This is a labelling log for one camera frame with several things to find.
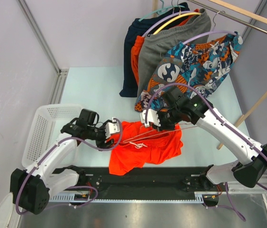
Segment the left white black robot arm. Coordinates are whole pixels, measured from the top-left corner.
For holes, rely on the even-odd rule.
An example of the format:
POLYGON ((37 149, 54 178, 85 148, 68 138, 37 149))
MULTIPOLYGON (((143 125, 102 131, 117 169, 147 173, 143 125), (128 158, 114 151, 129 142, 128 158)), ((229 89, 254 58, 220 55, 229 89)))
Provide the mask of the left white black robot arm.
POLYGON ((121 121, 115 117, 97 127, 99 114, 82 109, 79 117, 64 125, 57 140, 31 165, 15 169, 10 177, 10 192, 19 215, 40 214, 49 200, 64 190, 92 189, 87 185, 85 170, 74 165, 54 174, 62 160, 83 143, 98 151, 113 150, 118 144, 111 138, 122 134, 121 121))

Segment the bright orange shorts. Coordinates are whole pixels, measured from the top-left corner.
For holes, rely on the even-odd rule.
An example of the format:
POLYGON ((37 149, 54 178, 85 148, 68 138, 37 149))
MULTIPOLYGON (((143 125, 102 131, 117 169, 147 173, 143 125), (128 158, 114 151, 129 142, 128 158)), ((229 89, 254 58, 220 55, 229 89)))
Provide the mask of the bright orange shorts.
POLYGON ((123 143, 137 135, 147 133, 152 128, 146 128, 141 122, 122 122, 123 135, 119 145, 112 150, 109 162, 109 173, 123 176, 134 168, 143 168, 146 163, 162 164, 164 161, 181 155, 183 143, 182 131, 172 132, 147 138, 140 141, 123 143))

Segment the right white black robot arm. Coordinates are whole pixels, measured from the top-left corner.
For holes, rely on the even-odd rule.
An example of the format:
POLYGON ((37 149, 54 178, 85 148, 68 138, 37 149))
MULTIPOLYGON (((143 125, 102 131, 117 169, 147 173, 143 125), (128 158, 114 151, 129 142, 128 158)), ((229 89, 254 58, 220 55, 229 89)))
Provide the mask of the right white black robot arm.
POLYGON ((234 154, 236 161, 206 168, 200 177, 204 190, 212 190, 217 184, 229 181, 237 181, 248 188, 259 185, 267 170, 267 144, 252 140, 229 123, 206 98, 199 93, 189 98, 178 85, 166 86, 168 90, 162 96, 166 107, 147 106, 145 125, 157 130, 171 130, 181 121, 192 123, 210 133, 234 154))

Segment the pink wire hanger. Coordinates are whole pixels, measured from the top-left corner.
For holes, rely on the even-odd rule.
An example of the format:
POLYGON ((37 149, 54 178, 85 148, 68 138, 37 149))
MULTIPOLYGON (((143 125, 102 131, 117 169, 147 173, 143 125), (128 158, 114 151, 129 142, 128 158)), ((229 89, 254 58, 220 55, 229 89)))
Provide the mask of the pink wire hanger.
POLYGON ((166 130, 166 131, 158 132, 158 133, 155 133, 155 134, 152 134, 152 135, 147 135, 147 133, 154 132, 154 130, 151 130, 151 131, 149 131, 147 133, 143 133, 143 134, 137 135, 135 137, 132 137, 130 139, 124 140, 123 143, 132 143, 132 142, 144 140, 144 139, 147 139, 147 138, 153 138, 153 137, 156 137, 156 136, 161 136, 161 135, 167 134, 167 133, 178 132, 178 131, 183 131, 183 130, 196 128, 196 126, 192 125, 191 123, 190 124, 188 124, 188 123, 180 123, 180 124, 178 124, 178 126, 179 126, 178 129, 176 128, 174 130, 168 130, 168 131, 166 130))

